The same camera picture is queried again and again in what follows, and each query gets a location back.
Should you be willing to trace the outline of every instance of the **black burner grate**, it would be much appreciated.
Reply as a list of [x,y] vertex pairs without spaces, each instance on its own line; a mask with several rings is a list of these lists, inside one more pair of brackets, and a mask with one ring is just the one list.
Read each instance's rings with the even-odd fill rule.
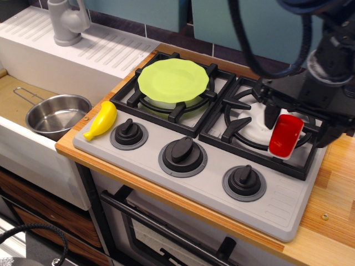
[[[158,61],[170,58],[180,58],[180,54],[173,53],[171,55],[158,52],[143,68]],[[118,110],[127,112],[144,120],[153,122],[157,125],[166,127],[168,129],[174,130],[176,132],[182,133],[186,136],[196,137],[204,126],[208,115],[212,113],[217,103],[222,99],[222,96],[233,86],[236,82],[236,75],[227,71],[218,69],[216,64],[211,64],[209,66],[198,64],[206,70],[209,76],[209,84],[206,90],[199,95],[201,101],[192,106],[186,106],[184,102],[177,103],[176,107],[173,109],[160,108],[152,105],[145,100],[146,95],[143,94],[138,86],[138,77],[143,69],[137,69],[135,76],[131,78],[111,99]],[[214,92],[215,83],[214,80],[220,78],[226,80],[224,87],[218,93]],[[207,105],[206,110],[199,118],[198,122],[194,126],[187,126],[180,122],[180,118],[194,110],[197,110],[203,106]]]
[[[240,77],[234,84],[234,87],[226,94],[223,100],[219,102],[216,111],[200,132],[199,140],[289,176],[305,180],[317,151],[315,145],[317,126],[313,118],[308,118],[309,123],[305,123],[303,128],[305,135],[298,141],[296,146],[296,149],[305,143],[311,146],[307,159],[302,166],[292,165],[288,163],[287,160],[272,157],[271,155],[267,156],[265,153],[259,152],[258,150],[267,151],[268,146],[255,143],[242,136],[239,131],[251,121],[251,117],[231,121],[230,112],[232,109],[251,109],[249,104],[241,101],[241,98],[250,95],[255,84],[255,80]],[[239,92],[242,86],[250,87],[250,89]],[[224,117],[227,129],[220,136],[215,136],[211,134],[211,132],[215,132],[214,125],[221,116]],[[239,142],[233,142],[233,138],[236,138],[244,145],[241,145]]]

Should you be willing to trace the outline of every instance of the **banana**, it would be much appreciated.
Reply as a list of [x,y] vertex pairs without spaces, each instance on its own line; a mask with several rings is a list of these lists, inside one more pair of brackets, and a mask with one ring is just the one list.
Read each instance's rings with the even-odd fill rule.
[[89,132],[83,134],[87,140],[91,140],[94,136],[105,133],[115,122],[117,116],[116,106],[110,101],[104,101],[101,104],[101,110],[92,123]]

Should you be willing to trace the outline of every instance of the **yellow-green plate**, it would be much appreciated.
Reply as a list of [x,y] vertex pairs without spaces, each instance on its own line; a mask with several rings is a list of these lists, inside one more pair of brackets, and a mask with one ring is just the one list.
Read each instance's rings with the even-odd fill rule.
[[189,101],[206,90],[209,77],[203,67],[183,59],[165,59],[146,66],[138,77],[146,96],[164,103]]

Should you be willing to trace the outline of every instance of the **oven window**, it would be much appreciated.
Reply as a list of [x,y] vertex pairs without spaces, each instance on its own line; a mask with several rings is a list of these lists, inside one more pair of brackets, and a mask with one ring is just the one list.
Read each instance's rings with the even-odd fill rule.
[[132,248],[138,249],[141,254],[143,252],[145,257],[156,259],[164,266],[211,265],[136,220],[124,217]]

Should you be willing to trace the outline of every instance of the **oven door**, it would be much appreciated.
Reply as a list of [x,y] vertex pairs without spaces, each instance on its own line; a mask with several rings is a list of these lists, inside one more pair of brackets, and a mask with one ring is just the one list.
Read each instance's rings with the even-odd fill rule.
[[114,195],[103,191],[100,199],[122,214],[131,248],[153,265],[238,265],[228,262],[236,245],[232,238],[226,237],[215,253],[158,217],[148,215],[147,210],[130,204],[128,196],[132,192],[131,188],[122,186]]
[[115,248],[142,265],[293,266],[109,177],[92,176]]

